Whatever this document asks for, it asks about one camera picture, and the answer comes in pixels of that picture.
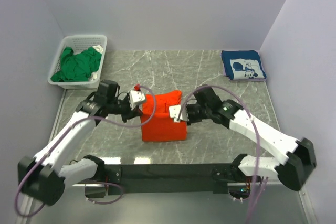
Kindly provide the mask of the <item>orange t shirt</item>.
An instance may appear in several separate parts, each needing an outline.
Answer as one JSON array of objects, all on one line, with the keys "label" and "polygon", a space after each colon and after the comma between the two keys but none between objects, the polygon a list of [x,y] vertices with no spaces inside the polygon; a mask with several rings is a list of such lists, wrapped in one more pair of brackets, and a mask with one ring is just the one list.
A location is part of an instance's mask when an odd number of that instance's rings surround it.
[{"label": "orange t shirt", "polygon": [[175,123],[169,114],[169,107],[179,105],[181,103],[181,97],[182,91],[180,90],[173,90],[155,96],[155,115],[150,122],[141,126],[143,142],[174,142],[186,140],[186,123]]}]

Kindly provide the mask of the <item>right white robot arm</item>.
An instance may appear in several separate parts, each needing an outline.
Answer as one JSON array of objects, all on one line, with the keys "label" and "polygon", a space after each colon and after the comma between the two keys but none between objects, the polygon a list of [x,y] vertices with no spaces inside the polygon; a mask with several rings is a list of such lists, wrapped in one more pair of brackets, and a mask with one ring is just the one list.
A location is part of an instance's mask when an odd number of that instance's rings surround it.
[{"label": "right white robot arm", "polygon": [[313,143],[273,128],[251,114],[240,99],[221,100],[212,86],[196,88],[196,103],[182,105],[178,118],[188,125],[209,119],[237,132],[257,145],[256,156],[239,154],[226,170],[215,169],[216,179],[240,182],[245,177],[278,179],[284,186],[300,191],[317,166]]}]

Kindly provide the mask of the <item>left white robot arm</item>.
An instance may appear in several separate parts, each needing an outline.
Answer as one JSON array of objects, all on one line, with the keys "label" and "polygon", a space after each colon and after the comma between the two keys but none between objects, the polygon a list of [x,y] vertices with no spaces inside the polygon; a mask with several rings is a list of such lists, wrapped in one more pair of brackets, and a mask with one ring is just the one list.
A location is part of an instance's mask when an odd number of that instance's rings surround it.
[{"label": "left white robot arm", "polygon": [[44,205],[54,205],[65,189],[85,180],[106,183],[105,162],[87,155],[80,161],[65,166],[64,162],[80,141],[110,114],[120,115],[123,122],[141,115],[139,106],[146,101],[141,86],[119,99],[120,86],[103,80],[76,107],[66,126],[34,157],[24,157],[18,163],[18,191]]}]

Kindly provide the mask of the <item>green t shirt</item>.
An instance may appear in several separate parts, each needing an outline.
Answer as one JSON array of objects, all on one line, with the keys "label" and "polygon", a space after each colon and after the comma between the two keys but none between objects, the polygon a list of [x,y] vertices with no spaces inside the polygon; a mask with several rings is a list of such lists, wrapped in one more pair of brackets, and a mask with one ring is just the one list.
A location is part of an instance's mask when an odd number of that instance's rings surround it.
[{"label": "green t shirt", "polygon": [[75,54],[71,47],[66,47],[60,56],[60,69],[51,76],[52,82],[87,82],[92,74],[97,73],[102,54],[93,47]]}]

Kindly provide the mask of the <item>white garment in basket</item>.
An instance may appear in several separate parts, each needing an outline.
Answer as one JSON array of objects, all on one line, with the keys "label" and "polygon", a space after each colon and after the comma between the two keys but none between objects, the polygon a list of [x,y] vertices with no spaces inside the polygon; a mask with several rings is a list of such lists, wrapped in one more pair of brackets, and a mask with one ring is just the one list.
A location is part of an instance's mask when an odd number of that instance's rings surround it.
[{"label": "white garment in basket", "polygon": [[100,45],[93,46],[93,49],[99,52],[100,54],[103,53],[103,47],[101,47]]}]

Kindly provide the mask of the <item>folded blue printed t shirt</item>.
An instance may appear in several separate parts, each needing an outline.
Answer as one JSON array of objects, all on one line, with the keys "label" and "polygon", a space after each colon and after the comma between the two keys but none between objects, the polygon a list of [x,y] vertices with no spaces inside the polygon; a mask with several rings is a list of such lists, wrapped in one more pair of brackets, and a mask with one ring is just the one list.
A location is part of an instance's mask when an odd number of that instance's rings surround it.
[{"label": "folded blue printed t shirt", "polygon": [[260,55],[255,50],[221,52],[223,76],[230,81],[266,81]]}]

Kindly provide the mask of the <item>black base crossbeam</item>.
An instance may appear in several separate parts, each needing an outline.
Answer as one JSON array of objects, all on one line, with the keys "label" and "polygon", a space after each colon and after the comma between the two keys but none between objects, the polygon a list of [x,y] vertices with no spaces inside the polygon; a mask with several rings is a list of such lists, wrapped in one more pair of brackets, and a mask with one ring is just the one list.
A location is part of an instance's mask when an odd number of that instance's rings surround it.
[{"label": "black base crossbeam", "polygon": [[102,177],[81,181],[114,183],[126,194],[204,191],[226,194],[229,183],[247,184],[252,178],[233,164],[133,164],[106,165]]}]

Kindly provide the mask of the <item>white plastic laundry basket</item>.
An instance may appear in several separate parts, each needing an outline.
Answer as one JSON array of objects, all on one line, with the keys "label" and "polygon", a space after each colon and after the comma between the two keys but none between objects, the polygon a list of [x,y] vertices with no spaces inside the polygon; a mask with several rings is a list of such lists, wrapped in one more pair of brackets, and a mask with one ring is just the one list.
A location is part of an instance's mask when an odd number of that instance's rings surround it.
[{"label": "white plastic laundry basket", "polygon": [[64,89],[97,88],[107,41],[104,35],[63,38],[53,60],[48,83]]}]

